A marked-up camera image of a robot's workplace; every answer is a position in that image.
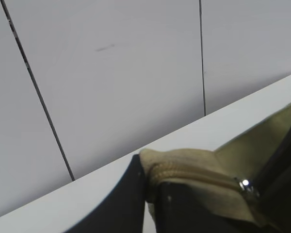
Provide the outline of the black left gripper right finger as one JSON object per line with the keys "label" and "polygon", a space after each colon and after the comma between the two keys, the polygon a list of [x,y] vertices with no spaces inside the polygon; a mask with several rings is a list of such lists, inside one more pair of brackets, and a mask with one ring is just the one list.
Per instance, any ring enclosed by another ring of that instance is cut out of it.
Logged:
{"label": "black left gripper right finger", "polygon": [[291,233],[291,129],[274,155],[253,179],[260,193],[256,205],[279,228],[212,214],[184,184],[163,183],[156,201],[159,233]]}

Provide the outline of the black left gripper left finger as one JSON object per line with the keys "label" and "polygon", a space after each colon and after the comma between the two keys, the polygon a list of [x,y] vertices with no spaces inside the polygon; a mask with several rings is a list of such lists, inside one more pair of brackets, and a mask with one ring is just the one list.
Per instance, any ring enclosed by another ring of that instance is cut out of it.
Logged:
{"label": "black left gripper left finger", "polygon": [[138,154],[120,181],[86,217],[68,233],[141,233],[146,201],[146,176]]}

